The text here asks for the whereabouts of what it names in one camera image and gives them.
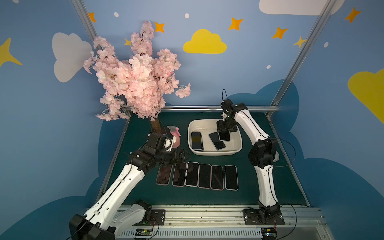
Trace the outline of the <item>pink cherry blossom tree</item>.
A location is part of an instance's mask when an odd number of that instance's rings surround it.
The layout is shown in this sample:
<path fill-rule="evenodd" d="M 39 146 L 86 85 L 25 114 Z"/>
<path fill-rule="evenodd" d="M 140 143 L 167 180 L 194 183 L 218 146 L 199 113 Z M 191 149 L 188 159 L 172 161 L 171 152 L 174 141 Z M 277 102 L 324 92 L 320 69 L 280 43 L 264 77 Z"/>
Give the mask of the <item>pink cherry blossom tree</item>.
<path fill-rule="evenodd" d="M 152 40 L 156 28 L 151 22 L 143 22 L 141 31 L 131 35 L 129 60 L 119 60 L 115 48 L 105 38 L 95 37 L 91 56 L 84 61 L 84 69 L 96 72 L 105 94 L 100 102 L 106 109 L 97 118 L 104 121 L 126 119 L 123 109 L 141 119 L 149 119 L 154 132 L 163 133 L 158 116 L 165 107 L 164 95 L 175 94 L 179 98 L 188 97 L 191 86 L 181 86 L 175 72 L 181 67 L 177 54 L 169 49 L 159 50 L 153 57 Z"/>

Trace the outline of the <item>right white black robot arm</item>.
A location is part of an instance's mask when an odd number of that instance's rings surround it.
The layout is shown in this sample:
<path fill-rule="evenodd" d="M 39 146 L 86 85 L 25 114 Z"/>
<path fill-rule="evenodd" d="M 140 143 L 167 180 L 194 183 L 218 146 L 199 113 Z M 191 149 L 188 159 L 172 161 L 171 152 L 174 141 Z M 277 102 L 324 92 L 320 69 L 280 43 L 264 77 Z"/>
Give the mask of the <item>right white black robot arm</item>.
<path fill-rule="evenodd" d="M 249 137 L 253 147 L 248 154 L 254 166 L 259 185 L 258 218 L 267 223 L 281 215 L 279 201 L 274 188 L 273 167 L 277 154 L 278 141 L 257 124 L 248 108 L 243 103 L 233 104 L 230 99 L 221 103 L 222 119 L 217 123 L 219 133 L 234 132 L 240 126 Z"/>

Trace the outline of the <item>left green circuit board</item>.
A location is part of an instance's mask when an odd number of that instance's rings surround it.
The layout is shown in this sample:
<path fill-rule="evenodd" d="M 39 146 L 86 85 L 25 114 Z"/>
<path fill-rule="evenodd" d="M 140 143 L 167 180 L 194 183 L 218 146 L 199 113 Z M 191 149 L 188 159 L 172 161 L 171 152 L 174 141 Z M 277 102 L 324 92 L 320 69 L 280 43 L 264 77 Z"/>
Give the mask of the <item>left green circuit board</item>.
<path fill-rule="evenodd" d="M 136 229 L 135 237 L 151 237 L 153 235 L 153 230 L 150 229 Z"/>

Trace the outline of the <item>aluminium rail base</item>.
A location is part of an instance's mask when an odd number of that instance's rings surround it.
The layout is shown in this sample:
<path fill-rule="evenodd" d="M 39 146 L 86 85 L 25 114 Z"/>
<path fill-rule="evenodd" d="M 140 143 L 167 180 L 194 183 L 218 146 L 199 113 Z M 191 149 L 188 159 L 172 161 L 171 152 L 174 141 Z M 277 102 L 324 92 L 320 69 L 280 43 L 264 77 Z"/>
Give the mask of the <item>aluminium rail base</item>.
<path fill-rule="evenodd" d="M 131 206 L 122 206 L 118 212 Z M 131 226 L 115 240 L 262 240 L 262 229 L 277 230 L 276 240 L 331 240 L 333 234 L 318 208 L 285 205 L 281 215 L 285 225 L 246 226 L 243 209 L 256 206 L 155 205 L 152 210 L 166 210 L 165 224 Z M 153 230 L 151 237 L 135 237 L 136 229 Z"/>

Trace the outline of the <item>pink case phone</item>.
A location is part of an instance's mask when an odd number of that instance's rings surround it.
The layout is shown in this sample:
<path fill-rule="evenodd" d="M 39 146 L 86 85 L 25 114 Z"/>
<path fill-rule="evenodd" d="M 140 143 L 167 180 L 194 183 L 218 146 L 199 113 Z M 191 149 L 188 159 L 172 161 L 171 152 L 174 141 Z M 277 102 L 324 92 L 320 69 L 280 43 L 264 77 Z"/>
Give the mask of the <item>pink case phone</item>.
<path fill-rule="evenodd" d="M 222 191 L 224 189 L 224 171 L 222 166 L 212 165 L 211 188 L 218 191 Z"/>
<path fill-rule="evenodd" d="M 200 164 L 198 187 L 202 189 L 211 188 L 211 165 Z"/>

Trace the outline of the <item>white case phone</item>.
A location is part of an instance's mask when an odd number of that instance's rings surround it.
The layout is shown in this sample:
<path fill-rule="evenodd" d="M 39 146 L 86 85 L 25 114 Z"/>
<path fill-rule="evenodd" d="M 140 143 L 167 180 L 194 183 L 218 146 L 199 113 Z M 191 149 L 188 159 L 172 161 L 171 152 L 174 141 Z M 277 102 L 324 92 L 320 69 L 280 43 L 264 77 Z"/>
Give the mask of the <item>white case phone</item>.
<path fill-rule="evenodd" d="M 200 164 L 197 162 L 187 163 L 187 173 L 185 185 L 188 187 L 197 187 L 199 182 Z"/>

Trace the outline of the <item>grey round disc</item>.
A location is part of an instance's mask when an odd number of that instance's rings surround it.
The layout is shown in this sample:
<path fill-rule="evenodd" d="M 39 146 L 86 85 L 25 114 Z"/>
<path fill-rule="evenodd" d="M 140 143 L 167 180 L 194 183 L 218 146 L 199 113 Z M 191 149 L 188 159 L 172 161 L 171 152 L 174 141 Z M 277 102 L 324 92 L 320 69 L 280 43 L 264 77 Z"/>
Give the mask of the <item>grey round disc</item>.
<path fill-rule="evenodd" d="M 275 163 L 275 162 L 279 161 L 279 159 L 280 159 L 280 154 L 279 154 L 278 151 L 276 151 L 276 152 L 275 152 L 275 157 L 274 157 L 274 159 L 273 159 L 273 162 Z"/>

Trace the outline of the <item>right green circuit board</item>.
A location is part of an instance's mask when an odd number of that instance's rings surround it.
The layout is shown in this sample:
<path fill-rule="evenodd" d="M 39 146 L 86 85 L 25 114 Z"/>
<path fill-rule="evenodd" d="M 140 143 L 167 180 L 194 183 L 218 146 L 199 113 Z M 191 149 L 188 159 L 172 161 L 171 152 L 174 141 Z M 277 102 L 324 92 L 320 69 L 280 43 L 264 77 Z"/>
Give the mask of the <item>right green circuit board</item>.
<path fill-rule="evenodd" d="M 275 229 L 262 229 L 262 239 L 263 240 L 276 240 L 277 239 L 277 230 Z"/>

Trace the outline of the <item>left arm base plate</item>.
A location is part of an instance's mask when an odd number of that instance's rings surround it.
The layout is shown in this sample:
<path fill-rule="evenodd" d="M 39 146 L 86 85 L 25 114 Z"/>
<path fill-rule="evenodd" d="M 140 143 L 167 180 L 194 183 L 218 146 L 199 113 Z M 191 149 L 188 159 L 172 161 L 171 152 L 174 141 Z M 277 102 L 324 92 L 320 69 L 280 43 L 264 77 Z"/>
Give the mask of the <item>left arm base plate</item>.
<path fill-rule="evenodd" d="M 163 226 L 165 224 L 166 210 L 150 210 L 146 211 L 141 222 L 134 226 L 152 226 L 153 224 Z"/>

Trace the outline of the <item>pink spray bottle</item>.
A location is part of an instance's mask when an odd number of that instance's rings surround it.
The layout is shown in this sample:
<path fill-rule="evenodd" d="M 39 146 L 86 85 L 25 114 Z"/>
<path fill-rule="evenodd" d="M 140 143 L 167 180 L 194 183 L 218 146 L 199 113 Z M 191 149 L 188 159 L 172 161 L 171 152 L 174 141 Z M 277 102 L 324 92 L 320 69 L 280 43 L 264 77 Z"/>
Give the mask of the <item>pink spray bottle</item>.
<path fill-rule="evenodd" d="M 170 134 L 173 136 L 172 139 L 172 148 L 176 149 L 181 145 L 181 134 L 179 133 L 179 128 L 176 126 L 167 126 L 170 130 Z"/>

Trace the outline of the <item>green circuit board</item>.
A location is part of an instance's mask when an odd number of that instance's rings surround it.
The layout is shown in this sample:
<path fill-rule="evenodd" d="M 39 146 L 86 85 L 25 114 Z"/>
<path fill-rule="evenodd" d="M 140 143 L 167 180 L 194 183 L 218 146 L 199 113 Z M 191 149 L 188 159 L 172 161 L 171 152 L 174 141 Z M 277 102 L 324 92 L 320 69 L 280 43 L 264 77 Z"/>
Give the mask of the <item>green circuit board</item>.
<path fill-rule="evenodd" d="M 262 239 L 263 240 L 276 240 L 277 239 L 277 230 L 275 229 L 262 229 Z"/>
<path fill-rule="evenodd" d="M 153 230 L 150 229 L 136 229 L 135 237 L 151 237 L 153 235 Z"/>

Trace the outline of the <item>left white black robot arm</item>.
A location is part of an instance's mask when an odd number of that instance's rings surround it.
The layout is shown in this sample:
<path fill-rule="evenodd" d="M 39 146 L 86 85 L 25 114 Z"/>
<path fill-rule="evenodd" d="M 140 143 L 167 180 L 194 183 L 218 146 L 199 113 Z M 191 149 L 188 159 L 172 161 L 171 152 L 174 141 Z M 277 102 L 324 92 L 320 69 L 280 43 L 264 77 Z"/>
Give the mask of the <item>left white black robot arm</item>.
<path fill-rule="evenodd" d="M 69 222 L 71 240 L 114 240 L 128 227 L 150 218 L 152 206 L 138 201 L 121 213 L 119 208 L 135 186 L 155 166 L 181 164 L 187 152 L 180 148 L 181 135 L 170 137 L 151 133 L 146 143 L 133 153 L 121 173 L 102 197 L 83 215 Z"/>

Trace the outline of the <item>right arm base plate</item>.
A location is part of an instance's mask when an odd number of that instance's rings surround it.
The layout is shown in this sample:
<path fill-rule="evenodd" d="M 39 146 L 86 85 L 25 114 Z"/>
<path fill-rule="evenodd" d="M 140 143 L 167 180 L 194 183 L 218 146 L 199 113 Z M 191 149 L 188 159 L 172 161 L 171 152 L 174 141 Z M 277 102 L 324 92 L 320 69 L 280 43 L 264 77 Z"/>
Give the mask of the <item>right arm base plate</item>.
<path fill-rule="evenodd" d="M 285 220 L 282 215 L 267 216 L 263 211 L 255 210 L 253 208 L 243 209 L 243 217 L 246 226 L 285 225 Z"/>

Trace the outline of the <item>pink back phone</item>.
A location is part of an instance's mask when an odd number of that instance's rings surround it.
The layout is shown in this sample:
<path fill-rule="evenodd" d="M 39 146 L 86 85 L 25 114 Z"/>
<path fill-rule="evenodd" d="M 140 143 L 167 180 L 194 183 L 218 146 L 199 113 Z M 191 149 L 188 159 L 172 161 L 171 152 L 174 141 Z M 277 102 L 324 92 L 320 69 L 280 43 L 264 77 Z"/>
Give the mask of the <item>pink back phone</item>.
<path fill-rule="evenodd" d="M 167 186 L 170 183 L 173 166 L 160 167 L 156 178 L 156 184 Z"/>

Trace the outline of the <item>white plastic storage box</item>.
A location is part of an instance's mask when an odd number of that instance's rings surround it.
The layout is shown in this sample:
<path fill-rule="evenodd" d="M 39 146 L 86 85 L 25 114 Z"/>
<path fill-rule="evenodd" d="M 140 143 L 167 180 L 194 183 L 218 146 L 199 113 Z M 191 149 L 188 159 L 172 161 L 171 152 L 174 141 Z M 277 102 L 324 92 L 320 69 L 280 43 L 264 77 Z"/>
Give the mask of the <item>white plastic storage box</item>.
<path fill-rule="evenodd" d="M 209 134 L 217 132 L 218 119 L 203 119 L 190 122 L 188 127 L 189 148 L 198 156 L 229 156 L 238 153 L 243 147 L 243 141 L 240 131 L 230 133 L 231 140 L 223 141 L 226 145 L 224 149 L 216 150 Z M 191 132 L 201 132 L 204 149 L 195 151 L 191 147 Z"/>

